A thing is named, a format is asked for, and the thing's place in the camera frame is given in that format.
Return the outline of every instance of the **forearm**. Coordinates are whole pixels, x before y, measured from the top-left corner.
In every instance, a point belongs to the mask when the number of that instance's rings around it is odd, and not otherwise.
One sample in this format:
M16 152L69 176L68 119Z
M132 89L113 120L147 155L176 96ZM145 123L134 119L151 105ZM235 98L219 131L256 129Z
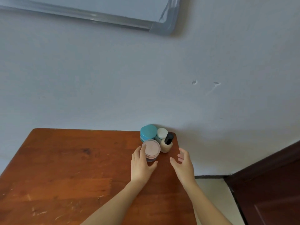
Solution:
M202 225L232 225L228 219L208 200L196 182L184 187L189 195Z
M142 183L129 182L121 192L95 211L81 225L121 224L129 206L143 186Z

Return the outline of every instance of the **teal lid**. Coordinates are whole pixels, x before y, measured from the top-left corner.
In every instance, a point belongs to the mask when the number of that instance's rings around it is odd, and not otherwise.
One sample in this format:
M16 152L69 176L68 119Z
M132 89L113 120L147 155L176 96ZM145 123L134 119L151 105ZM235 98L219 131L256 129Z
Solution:
M146 125L141 128L141 137L145 140L153 139L157 134L155 125Z

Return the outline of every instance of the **left hand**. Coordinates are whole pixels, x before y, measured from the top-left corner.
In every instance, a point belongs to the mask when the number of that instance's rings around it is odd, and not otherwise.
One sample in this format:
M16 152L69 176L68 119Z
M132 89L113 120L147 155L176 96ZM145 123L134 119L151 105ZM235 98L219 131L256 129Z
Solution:
M143 186L148 182L158 163L158 161L155 161L152 166L148 166L145 150L146 145L140 146L131 155L131 181L137 181Z

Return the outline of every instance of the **dark brown door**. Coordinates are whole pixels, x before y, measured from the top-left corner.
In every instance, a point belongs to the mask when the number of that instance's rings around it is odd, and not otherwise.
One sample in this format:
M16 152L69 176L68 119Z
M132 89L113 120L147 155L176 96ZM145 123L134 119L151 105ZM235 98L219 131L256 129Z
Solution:
M300 142L225 181L249 225L300 225Z

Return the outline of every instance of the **hand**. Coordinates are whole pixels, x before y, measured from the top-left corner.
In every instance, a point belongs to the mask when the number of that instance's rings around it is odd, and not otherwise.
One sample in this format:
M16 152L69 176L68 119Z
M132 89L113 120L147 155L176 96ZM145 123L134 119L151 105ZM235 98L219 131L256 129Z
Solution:
M158 163L158 161L155 161L152 166L148 166L145 150L146 145L140 146L131 155L131 181L137 181L143 186L148 182Z
M178 161L181 162L181 164L177 163L173 158L170 158L170 162L177 174L179 181L183 187L186 188L189 185L196 183L194 167L190 160L189 153L182 148L179 148L179 151L182 152L177 155Z

